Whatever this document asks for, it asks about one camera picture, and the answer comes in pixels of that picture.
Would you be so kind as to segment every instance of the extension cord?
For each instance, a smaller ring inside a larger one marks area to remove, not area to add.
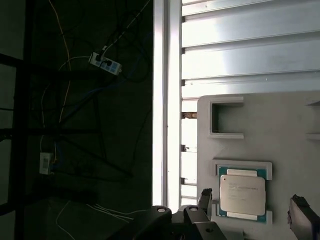
[[[106,58],[104,56],[102,56],[101,60],[98,61],[98,55],[98,53],[93,52],[89,58],[89,63],[116,76],[119,75],[119,73],[121,73],[122,65],[120,63]]]

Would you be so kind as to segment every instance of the metal frame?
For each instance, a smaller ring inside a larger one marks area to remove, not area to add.
[[[152,204],[181,203],[182,1],[154,1]]]
[[[93,158],[103,161],[111,168],[114,168],[115,170],[127,176],[132,175],[130,171],[123,170],[119,166],[107,161],[106,153],[103,148],[103,137],[99,118],[97,118],[97,129],[62,129],[62,125],[92,99],[96,114],[95,116],[98,116],[99,107],[96,99],[98,92],[80,103],[77,108],[63,118],[59,124],[50,125],[46,128],[29,128],[30,92],[27,89],[30,88],[31,75],[44,75],[49,76],[50,78],[57,77],[57,79],[62,78],[63,81],[63,78],[66,75],[68,78],[76,76],[84,77],[88,76],[88,72],[58,72],[57,70],[31,64],[34,1],[26,1],[25,4],[23,60],[0,53],[1,65],[16,68],[12,128],[0,129],[0,142],[5,139],[11,140],[8,200],[7,203],[0,205],[0,216],[15,211],[15,240],[23,240],[25,237],[25,207],[36,203],[43,198],[50,197],[47,192],[43,192],[43,189],[39,192],[33,192],[29,195],[26,194],[26,160],[28,154],[27,145],[29,136],[52,135],[57,141],[66,141],[67,143],[78,148],[80,151],[90,154]],[[60,136],[68,134],[99,134],[99,140],[102,141],[102,143],[100,143],[102,156],[86,150],[82,146],[70,141],[65,136]]]
[[[168,0],[153,2],[152,205],[166,206]]]

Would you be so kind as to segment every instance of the white cable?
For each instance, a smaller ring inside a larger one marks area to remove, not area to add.
[[[110,216],[112,216],[112,217],[115,217],[116,219],[120,219],[120,220],[122,220],[122,221],[125,221],[126,223],[129,223],[127,220],[125,220],[125,219],[123,219],[123,218],[121,218],[121,217],[118,217],[118,215],[114,215],[114,214],[112,214],[112,213],[110,213],[110,212],[107,212],[107,211],[104,211],[104,210],[99,210],[99,209],[97,209],[97,208],[95,208],[95,207],[93,207],[93,206],[90,206],[89,204],[87,204],[87,206],[88,206],[89,208],[92,208],[93,210],[96,210],[96,211],[98,211],[98,212],[101,212],[101,213],[110,215]]]
[[[122,216],[122,215],[113,214],[113,213],[109,212],[108,210],[103,209],[103,208],[101,208],[99,206],[93,206],[93,207],[95,209],[100,209],[100,210],[104,211],[105,213],[111,214],[112,216],[116,216],[116,217],[123,218],[123,219],[129,219],[129,220],[133,220],[134,219],[134,218],[128,217],[128,216]]]
[[[143,10],[146,8],[146,6],[150,3],[151,0],[148,0],[146,2],[146,4],[143,6],[143,8],[140,10],[140,12],[135,16],[135,18],[132,19],[132,21],[128,24],[128,26],[126,26],[126,29],[128,29],[131,24],[137,19],[137,17],[143,12]],[[118,40],[125,34],[126,30],[124,30],[121,35],[112,43],[110,44],[106,49],[104,49],[104,52],[102,54],[102,56],[104,56],[106,54],[106,52],[116,43],[118,42]]]
[[[111,211],[111,212],[115,212],[117,214],[122,214],[122,215],[131,215],[131,214],[135,214],[135,213],[140,213],[140,212],[145,212],[146,210],[137,210],[137,211],[132,211],[132,212],[121,212],[121,211],[116,211],[113,209],[109,209],[109,208],[105,208],[103,206],[100,206],[99,204],[96,204],[96,206],[98,206],[100,209],[106,210],[106,211]]]
[[[59,223],[58,223],[58,219],[59,219],[60,215],[62,214],[62,212],[65,210],[66,206],[67,206],[69,203],[70,203],[70,201],[68,201],[68,202],[64,205],[64,207],[61,209],[61,211],[59,212],[58,216],[57,216],[56,219],[55,219],[55,224],[56,224],[62,231],[64,231],[66,234],[68,234],[68,235],[70,236],[70,238],[72,238],[73,240],[75,240],[75,238],[74,238],[67,230],[65,230],[62,226],[60,226]]]
[[[74,56],[72,58],[70,58],[69,61],[73,60],[73,59],[89,59],[90,56]],[[59,71],[64,67],[64,65],[66,65],[69,61],[66,61],[64,64],[61,65],[61,67],[59,68]]]
[[[43,91],[42,97],[41,97],[41,113],[42,113],[42,126],[43,128],[45,128],[45,113],[44,113],[44,97],[46,94],[47,89],[49,88],[50,84],[48,84],[48,86],[46,86],[45,90]],[[40,140],[40,153],[42,153],[42,141],[44,139],[44,135],[41,136],[41,140]]]
[[[73,59],[89,59],[90,56],[74,56],[72,58],[70,58],[69,61],[73,60]],[[64,64],[62,64],[62,66],[59,68],[59,71],[64,67],[64,65],[66,65],[69,61],[66,61]],[[43,91],[42,97],[41,97],[41,113],[42,113],[42,125],[43,128],[45,128],[45,113],[44,113],[44,97],[45,94],[47,92],[47,89],[49,88],[50,84],[45,88],[45,90]],[[44,140],[44,135],[41,136],[40,139],[40,153],[42,153],[42,141]]]

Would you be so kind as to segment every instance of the black cable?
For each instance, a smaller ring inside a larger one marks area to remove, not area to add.
[[[148,120],[148,117],[150,115],[150,113],[152,113],[152,107],[148,110],[148,112],[146,113],[145,117],[144,117],[144,120],[142,122],[142,125],[140,127],[140,130],[137,134],[137,137],[136,137],[136,141],[135,141],[135,144],[134,144],[134,148],[133,148],[133,153],[132,153],[132,162],[130,163],[130,171],[133,170],[133,167],[136,163],[136,160],[137,160],[137,149],[138,149],[138,143],[139,143],[139,140],[140,140],[140,137],[141,137],[141,134],[142,134],[142,131],[143,129],[145,128],[145,125],[147,123],[147,120]]]

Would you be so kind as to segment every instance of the power outlet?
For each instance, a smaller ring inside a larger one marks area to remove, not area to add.
[[[122,65],[120,63],[104,56],[97,60],[97,56],[98,53],[93,52],[89,58],[89,63],[116,76],[121,73]]]
[[[40,166],[39,166],[40,174],[50,175],[53,156],[54,155],[49,152],[40,152]]]

